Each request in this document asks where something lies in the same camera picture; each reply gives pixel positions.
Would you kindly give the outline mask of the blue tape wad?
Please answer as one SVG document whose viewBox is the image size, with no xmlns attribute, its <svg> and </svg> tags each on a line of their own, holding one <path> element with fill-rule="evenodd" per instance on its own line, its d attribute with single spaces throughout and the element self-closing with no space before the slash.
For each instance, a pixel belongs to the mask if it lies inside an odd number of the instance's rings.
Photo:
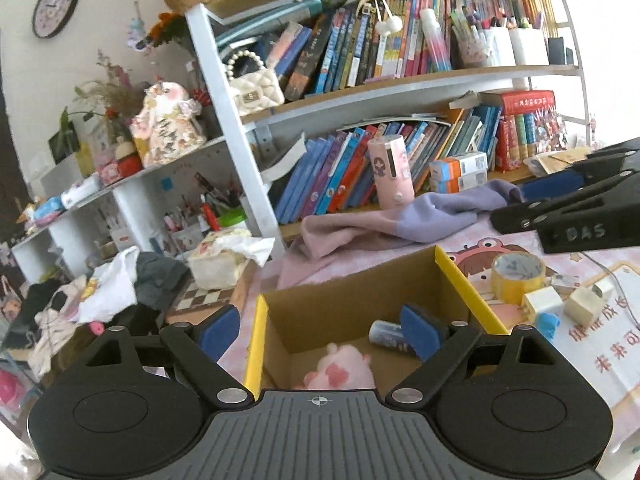
<svg viewBox="0 0 640 480">
<path fill-rule="evenodd" d="M 550 312 L 540 312 L 535 318 L 536 329 L 548 341 L 552 341 L 554 339 L 556 330 L 560 326 L 560 323 L 560 318 Z"/>
</svg>

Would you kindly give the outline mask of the white red small box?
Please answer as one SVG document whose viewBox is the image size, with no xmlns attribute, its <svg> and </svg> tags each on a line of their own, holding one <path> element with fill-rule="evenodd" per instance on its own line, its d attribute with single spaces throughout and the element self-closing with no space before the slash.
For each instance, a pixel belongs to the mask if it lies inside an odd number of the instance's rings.
<svg viewBox="0 0 640 480">
<path fill-rule="evenodd" d="M 575 275 L 553 274 L 549 278 L 549 286 L 561 296 L 570 295 L 580 287 L 580 281 Z"/>
</svg>

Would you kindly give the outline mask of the small white plug adapter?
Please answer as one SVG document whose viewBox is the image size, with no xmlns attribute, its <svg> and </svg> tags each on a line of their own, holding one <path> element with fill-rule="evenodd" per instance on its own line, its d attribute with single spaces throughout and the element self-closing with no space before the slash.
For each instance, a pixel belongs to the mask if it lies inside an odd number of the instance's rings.
<svg viewBox="0 0 640 480">
<path fill-rule="evenodd" d="M 591 290 L 604 301 L 608 301 L 612 298 L 615 289 L 615 281 L 610 276 L 607 278 L 601 278 L 591 286 Z"/>
</svg>

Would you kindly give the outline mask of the red dictionary books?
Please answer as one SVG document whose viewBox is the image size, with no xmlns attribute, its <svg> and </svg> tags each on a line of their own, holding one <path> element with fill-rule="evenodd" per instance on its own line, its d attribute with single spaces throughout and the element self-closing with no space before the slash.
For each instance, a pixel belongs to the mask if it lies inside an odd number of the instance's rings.
<svg viewBox="0 0 640 480">
<path fill-rule="evenodd" d="M 552 90 L 480 92 L 480 104 L 497 107 L 495 170 L 508 172 L 536 155 L 563 151 L 567 134 Z"/>
</svg>

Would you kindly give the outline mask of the pink cartoon table mat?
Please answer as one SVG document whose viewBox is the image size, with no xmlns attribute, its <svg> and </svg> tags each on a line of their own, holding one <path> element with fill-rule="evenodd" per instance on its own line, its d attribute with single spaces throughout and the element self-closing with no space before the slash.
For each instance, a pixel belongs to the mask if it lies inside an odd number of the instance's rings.
<svg viewBox="0 0 640 480">
<path fill-rule="evenodd" d="M 531 232 L 498 234 L 487 218 L 438 241 L 505 328 L 533 324 L 610 404 L 608 452 L 639 453 L 639 251 L 545 255 Z M 516 304 L 494 292 L 495 258 L 529 252 L 549 273 L 544 286 Z"/>
</svg>

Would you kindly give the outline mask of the wooden chess board box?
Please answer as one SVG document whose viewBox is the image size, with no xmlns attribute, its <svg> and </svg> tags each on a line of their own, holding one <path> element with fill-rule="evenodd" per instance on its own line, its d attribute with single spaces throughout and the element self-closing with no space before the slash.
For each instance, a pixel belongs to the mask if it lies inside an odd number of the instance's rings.
<svg viewBox="0 0 640 480">
<path fill-rule="evenodd" d="M 226 304 L 232 304 L 242 313 L 257 270 L 257 264 L 250 261 L 244 268 L 239 281 L 226 289 L 201 289 L 195 284 L 194 279 L 190 278 L 178 293 L 174 304 L 166 312 L 165 323 L 186 322 L 198 325 Z"/>
</svg>

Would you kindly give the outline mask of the beige large power adapter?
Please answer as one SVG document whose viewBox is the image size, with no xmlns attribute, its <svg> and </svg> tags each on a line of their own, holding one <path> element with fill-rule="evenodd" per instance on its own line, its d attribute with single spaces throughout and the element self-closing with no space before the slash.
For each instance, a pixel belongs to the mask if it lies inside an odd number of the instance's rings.
<svg viewBox="0 0 640 480">
<path fill-rule="evenodd" d="M 601 314 L 605 300 L 593 290 L 579 287 L 565 300 L 564 314 L 581 326 L 589 326 Z"/>
</svg>

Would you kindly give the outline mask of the stack of books and papers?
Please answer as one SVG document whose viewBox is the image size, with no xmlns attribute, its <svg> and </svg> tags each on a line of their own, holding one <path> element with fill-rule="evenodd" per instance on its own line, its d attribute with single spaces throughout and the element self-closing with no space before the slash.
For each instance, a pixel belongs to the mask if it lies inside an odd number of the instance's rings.
<svg viewBox="0 0 640 480">
<path fill-rule="evenodd" d="M 568 168 L 574 162 L 581 162 L 592 152 L 589 146 L 578 146 L 570 150 L 541 153 L 526 158 L 524 165 L 537 178 L 555 174 Z"/>
</svg>

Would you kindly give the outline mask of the pink plush pig toy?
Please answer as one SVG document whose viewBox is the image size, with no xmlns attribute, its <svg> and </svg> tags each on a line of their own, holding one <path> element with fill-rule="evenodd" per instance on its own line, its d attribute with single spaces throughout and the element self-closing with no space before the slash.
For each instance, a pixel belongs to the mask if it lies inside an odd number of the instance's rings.
<svg viewBox="0 0 640 480">
<path fill-rule="evenodd" d="M 307 373 L 297 389 L 373 390 L 376 388 L 371 357 L 352 344 L 328 344 L 326 355 Z"/>
</svg>

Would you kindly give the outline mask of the white square charger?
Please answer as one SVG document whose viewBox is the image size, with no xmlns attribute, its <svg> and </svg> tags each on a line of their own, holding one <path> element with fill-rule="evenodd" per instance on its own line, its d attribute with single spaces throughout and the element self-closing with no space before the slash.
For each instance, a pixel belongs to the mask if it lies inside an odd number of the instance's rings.
<svg viewBox="0 0 640 480">
<path fill-rule="evenodd" d="M 521 307 L 527 322 L 533 323 L 540 312 L 550 312 L 563 305 L 563 298 L 550 286 L 526 292 Z"/>
</svg>

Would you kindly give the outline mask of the white side shelf unit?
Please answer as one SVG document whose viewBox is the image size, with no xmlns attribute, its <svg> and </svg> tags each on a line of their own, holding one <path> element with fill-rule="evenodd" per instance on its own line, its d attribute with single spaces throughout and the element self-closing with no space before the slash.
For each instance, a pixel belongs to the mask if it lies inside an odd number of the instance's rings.
<svg viewBox="0 0 640 480">
<path fill-rule="evenodd" d="M 168 165 L 142 170 L 81 200 L 12 247 L 18 267 L 30 284 L 41 281 L 57 263 L 76 278 L 88 271 L 96 241 L 119 229 L 149 252 L 157 237 L 168 235 L 166 214 L 174 214 L 184 202 L 200 202 L 197 174 L 218 188 L 235 179 L 224 139 L 210 140 Z"/>
</svg>

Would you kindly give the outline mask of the yellow tape roll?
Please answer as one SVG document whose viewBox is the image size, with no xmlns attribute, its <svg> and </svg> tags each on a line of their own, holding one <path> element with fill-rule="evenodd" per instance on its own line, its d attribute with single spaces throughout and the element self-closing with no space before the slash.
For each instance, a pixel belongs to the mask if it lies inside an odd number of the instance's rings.
<svg viewBox="0 0 640 480">
<path fill-rule="evenodd" d="M 498 255 L 491 265 L 490 284 L 504 304 L 520 304 L 525 294 L 544 287 L 547 266 L 529 252 Z"/>
</svg>

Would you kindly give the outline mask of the orange white medicine boxes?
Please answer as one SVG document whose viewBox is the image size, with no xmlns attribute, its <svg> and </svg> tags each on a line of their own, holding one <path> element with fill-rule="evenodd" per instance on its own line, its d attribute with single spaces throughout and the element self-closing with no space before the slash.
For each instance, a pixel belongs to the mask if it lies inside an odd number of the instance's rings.
<svg viewBox="0 0 640 480">
<path fill-rule="evenodd" d="M 484 152 L 435 160 L 430 170 L 430 191 L 435 193 L 459 193 L 488 181 L 487 155 Z"/>
</svg>

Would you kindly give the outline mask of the white quilted handbag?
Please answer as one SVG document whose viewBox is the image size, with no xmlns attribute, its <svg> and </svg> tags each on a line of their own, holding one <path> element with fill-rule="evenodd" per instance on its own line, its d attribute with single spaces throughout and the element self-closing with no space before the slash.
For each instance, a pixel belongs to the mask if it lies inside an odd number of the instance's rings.
<svg viewBox="0 0 640 480">
<path fill-rule="evenodd" d="M 235 65 L 243 58 L 253 61 L 257 70 L 237 77 L 234 73 Z M 265 66 L 255 52 L 241 50 L 233 53 L 226 65 L 226 74 L 233 101 L 241 117 L 269 110 L 285 101 L 278 75 L 273 68 Z"/>
</svg>

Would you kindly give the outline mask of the yellow cardboard box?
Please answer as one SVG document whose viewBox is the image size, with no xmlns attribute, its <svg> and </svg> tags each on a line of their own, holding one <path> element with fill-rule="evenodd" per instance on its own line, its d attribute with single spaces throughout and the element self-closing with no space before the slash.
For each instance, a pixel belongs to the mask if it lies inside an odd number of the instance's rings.
<svg viewBox="0 0 640 480">
<path fill-rule="evenodd" d="M 368 335 L 376 320 L 397 322 L 405 304 L 444 323 L 466 321 L 491 335 L 508 333 L 454 259 L 432 246 L 342 278 L 259 296 L 245 387 L 254 396 L 292 389 L 326 355 L 328 344 L 351 344 L 371 357 L 378 392 L 388 393 L 420 361 L 375 346 Z"/>
</svg>

